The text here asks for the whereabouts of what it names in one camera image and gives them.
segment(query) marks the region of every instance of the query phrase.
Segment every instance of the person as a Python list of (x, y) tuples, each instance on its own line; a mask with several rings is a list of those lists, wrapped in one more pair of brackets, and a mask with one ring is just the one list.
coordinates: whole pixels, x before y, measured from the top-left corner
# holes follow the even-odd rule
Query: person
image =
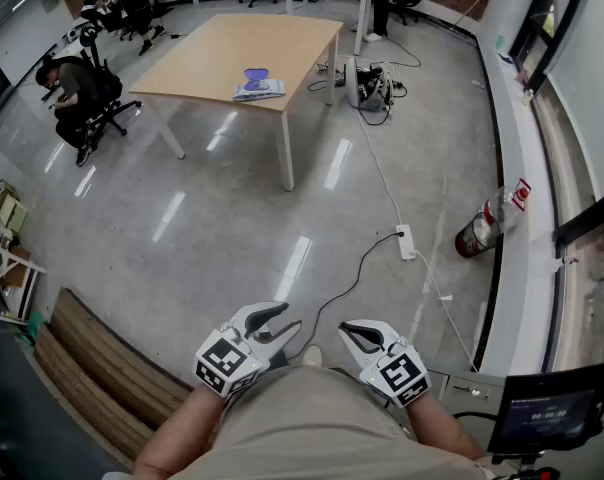
[(76, 165), (84, 165), (93, 151), (86, 121), (101, 110), (100, 93), (91, 72), (77, 57), (47, 57), (36, 72), (35, 81), (48, 88), (60, 83), (64, 95), (53, 104), (58, 118), (55, 131), (78, 150)]
[[(133, 478), (493, 478), (475, 462), (482, 449), (429, 392), (406, 408), (415, 442), (369, 389), (321, 361), (309, 347), (303, 366), (268, 372), (226, 410), (212, 389), (196, 387), (141, 450)], [(104, 477), (116, 478), (131, 476)]]
[(389, 0), (373, 0), (373, 32), (364, 36), (367, 43), (379, 41), (387, 35), (386, 23), (389, 20)]
[(142, 36), (144, 43), (140, 50), (140, 55), (144, 55), (153, 48), (152, 41), (164, 34), (165, 29), (157, 19), (152, 19), (151, 4), (149, 0), (119, 0), (122, 7), (131, 19), (131, 23), (136, 32)]

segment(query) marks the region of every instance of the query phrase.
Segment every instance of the wooden slat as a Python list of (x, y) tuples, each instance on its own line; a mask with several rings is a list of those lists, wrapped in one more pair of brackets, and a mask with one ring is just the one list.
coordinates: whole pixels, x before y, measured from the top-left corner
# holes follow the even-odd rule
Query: wooden slat
[(134, 459), (151, 437), (151, 429), (93, 382), (55, 340), (47, 326), (40, 327), (35, 357), (69, 403), (98, 432)]
[(107, 329), (69, 290), (60, 290), (51, 328), (80, 366), (141, 421), (157, 428), (189, 390)]
[(138, 372), (129, 372), (127, 364), (118, 356), (105, 354), (110, 349), (100, 347), (100, 340), (81, 320), (73, 323), (66, 312), (56, 311), (51, 330), (77, 363), (139, 420), (157, 428), (174, 411), (149, 393), (148, 385), (151, 389), (157, 386)]

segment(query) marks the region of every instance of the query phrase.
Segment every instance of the sneaker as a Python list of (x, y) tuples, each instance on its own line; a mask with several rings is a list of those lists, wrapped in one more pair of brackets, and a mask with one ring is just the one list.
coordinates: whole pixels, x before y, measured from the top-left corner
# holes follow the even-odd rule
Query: sneaker
[(151, 48), (153, 48), (153, 43), (151, 41), (144, 41), (144, 44), (142, 45), (142, 49), (140, 50), (140, 55), (144, 55)]
[(363, 38), (367, 43), (375, 43), (376, 41), (380, 41), (382, 36), (377, 35), (375, 32), (371, 32), (367, 34)]
[(302, 356), (304, 366), (322, 366), (322, 350), (317, 345), (311, 345), (304, 351)]
[(166, 30), (164, 29), (164, 27), (162, 25), (158, 25), (157, 27), (155, 27), (155, 32), (153, 32), (153, 35), (151, 36), (151, 40), (157, 39), (165, 32), (166, 32)]
[(82, 167), (89, 159), (91, 151), (93, 151), (91, 148), (78, 149), (78, 157), (75, 160), (75, 165), (77, 165), (78, 167)]

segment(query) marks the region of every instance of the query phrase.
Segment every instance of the concrete floor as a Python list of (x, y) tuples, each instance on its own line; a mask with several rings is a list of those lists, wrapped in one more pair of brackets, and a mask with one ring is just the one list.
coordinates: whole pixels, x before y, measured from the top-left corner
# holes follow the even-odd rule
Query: concrete floor
[[(177, 6), (164, 23), (170, 32), (188, 33), (219, 12), (283, 11), (283, 2), (249, 10), (246, 3), (219, 0)], [(320, 1), (310, 15), (344, 21), (339, 51), (353, 51), (354, 1)], [(464, 260), (453, 237), (497, 185), (489, 101), (471, 84), (483, 81), (480, 59), (473, 46), (426, 22), (403, 27), (392, 16), (389, 32), (422, 67), (396, 66), (408, 95), (396, 100), (383, 126), (368, 132), (417, 249), (442, 295), (453, 295), (451, 315), (471, 348), (493, 255)], [(139, 38), (122, 43), (102, 33), (98, 40), (125, 90), (175, 44), (163, 37), (138, 57)], [(414, 62), (388, 41), (365, 43), (359, 62), (364, 59)], [(311, 73), (308, 83), (318, 79)], [(297, 352), (317, 309), (350, 286), (362, 254), (394, 232), (393, 205), (343, 89), (336, 89), (332, 107), (321, 92), (305, 90), (290, 107), (292, 193), (280, 185), (276, 118), (163, 102), (161, 113), (186, 151), (177, 160), (148, 112), (142, 108), (136, 116), (132, 109), (119, 118), (128, 135), (110, 129), (77, 168), (75, 151), (55, 134), (42, 94), (31, 73), (0, 115), (0, 176), (29, 207), (23, 244), (48, 269), (34, 309), (49, 316), (60, 286), (69, 287), (120, 336), (187, 382), (195, 381), (195, 350), (214, 327), (240, 306), (278, 292), (291, 307), (271, 327), (302, 319), (302, 331), (286, 350)], [(350, 149), (336, 169), (344, 140)], [(284, 272), (300, 237), (310, 246), (291, 280)], [(379, 246), (356, 289), (323, 314), (314, 342), (325, 363), (355, 371), (337, 325), (374, 318), (410, 337), (425, 359), (468, 369), (426, 277), (422, 262), (399, 259), (395, 240)]]

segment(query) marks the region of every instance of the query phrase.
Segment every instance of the human arm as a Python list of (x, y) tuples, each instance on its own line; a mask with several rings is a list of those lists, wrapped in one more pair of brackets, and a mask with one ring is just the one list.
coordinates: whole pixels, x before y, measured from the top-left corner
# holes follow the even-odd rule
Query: human arm
[(204, 385), (195, 388), (142, 448), (136, 480), (166, 480), (203, 455), (223, 411), (223, 398)]
[(484, 457), (482, 448), (430, 393), (411, 402), (406, 412), (419, 443), (471, 460)]
[(68, 107), (72, 107), (73, 105), (77, 105), (77, 104), (78, 104), (78, 93), (76, 92), (73, 96), (71, 96), (70, 98), (67, 98), (64, 101), (56, 101), (53, 104), (53, 107), (55, 109), (68, 108)]

